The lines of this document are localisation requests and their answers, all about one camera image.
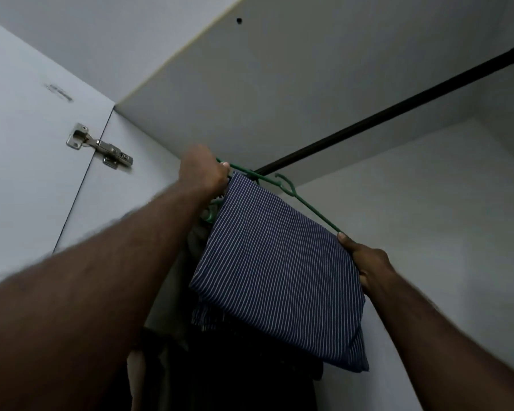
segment green hanger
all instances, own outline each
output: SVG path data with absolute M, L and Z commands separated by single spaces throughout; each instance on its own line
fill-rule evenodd
M 217 161 L 219 163 L 222 163 L 223 161 L 217 158 Z M 273 179 L 269 179 L 265 176 L 261 176 L 260 174 L 256 172 L 252 172 L 251 170 L 248 170 L 244 167 L 231 164 L 230 165 L 233 169 L 238 170 L 239 172 L 249 174 L 251 177 L 256 179 L 255 181 L 257 184 L 259 184 L 259 180 L 263 180 L 264 182 L 270 183 L 271 185 L 274 185 L 276 187 L 280 187 L 282 192 L 286 193 L 288 196 L 292 196 L 296 198 L 298 201 L 300 201 L 304 206 L 308 207 L 312 212 L 314 212 L 321 220 L 323 220 L 325 223 L 327 223 L 331 228 L 333 228 L 336 232 L 341 232 L 341 229 L 337 228 L 333 223 L 331 223 L 324 215 L 322 215 L 320 212 L 318 212 L 310 203 L 308 203 L 306 200 L 304 200 L 301 196 L 297 194 L 297 191 L 295 190 L 295 186 L 291 182 L 290 179 L 285 177 L 284 175 L 280 173 L 275 173 L 274 177 L 280 178 L 286 183 L 288 183 L 291 190 L 287 189 L 281 181 L 275 181 Z M 215 199 L 211 202 L 210 207 L 208 208 L 208 216 L 205 219 L 207 222 L 213 223 L 215 221 L 215 217 L 222 205 L 222 200 Z

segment forearm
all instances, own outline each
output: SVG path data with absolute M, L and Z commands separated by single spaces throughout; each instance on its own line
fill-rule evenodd
M 443 317 L 393 270 L 368 278 L 370 299 L 423 408 L 514 410 L 514 371 Z
M 179 183 L 89 240 L 0 283 L 0 393 L 84 406 L 144 324 L 205 197 Z M 13 401 L 0 395 L 0 402 Z

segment blue and white striped garment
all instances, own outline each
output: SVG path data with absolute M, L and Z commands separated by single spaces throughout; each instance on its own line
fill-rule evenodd
M 264 333 L 325 362 L 369 370 L 358 270 L 336 236 L 233 175 L 190 287 Z

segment cabinet hinge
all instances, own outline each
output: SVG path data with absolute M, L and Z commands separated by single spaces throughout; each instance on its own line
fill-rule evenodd
M 108 142 L 96 140 L 89 135 L 88 127 L 80 123 L 75 125 L 67 140 L 67 145 L 80 150 L 82 146 L 93 147 L 96 152 L 103 155 L 103 163 L 113 169 L 118 167 L 118 164 L 122 164 L 126 167 L 131 167 L 133 164 L 133 158 L 122 152 L 118 147 Z

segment black rod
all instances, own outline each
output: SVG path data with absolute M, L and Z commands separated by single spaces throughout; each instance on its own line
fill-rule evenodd
M 488 60 L 487 62 L 483 62 L 481 65 L 478 65 L 472 69 L 467 70 L 466 72 L 454 76 L 445 82 L 441 82 L 440 84 L 433 86 L 426 91 L 407 98 L 406 100 L 392 105 L 385 110 L 377 112 L 377 114 L 367 117 L 357 122 L 356 124 L 352 124 L 346 128 L 343 128 L 341 131 L 337 131 L 335 134 L 331 134 L 330 136 L 322 138 L 321 140 L 303 147 L 300 150 L 288 154 L 287 156 L 282 157 L 275 162 L 267 164 L 266 166 L 256 170 L 256 172 L 263 176 L 276 172 L 290 164 L 302 160 L 303 158 L 325 150 L 326 148 L 331 147 L 338 142 L 344 141 L 350 137 L 354 137 L 360 132 L 369 130 L 370 128 L 391 120 L 392 118 L 398 117 L 408 111 L 414 110 L 415 108 L 424 105 L 427 102 L 433 101 L 436 98 L 444 96 L 445 94 L 449 94 L 456 89 L 462 88 L 465 85 L 468 85 L 487 75 L 491 75 L 492 73 L 513 64 L 514 48 L 510 49 L 506 53 L 503 53 L 502 55 Z

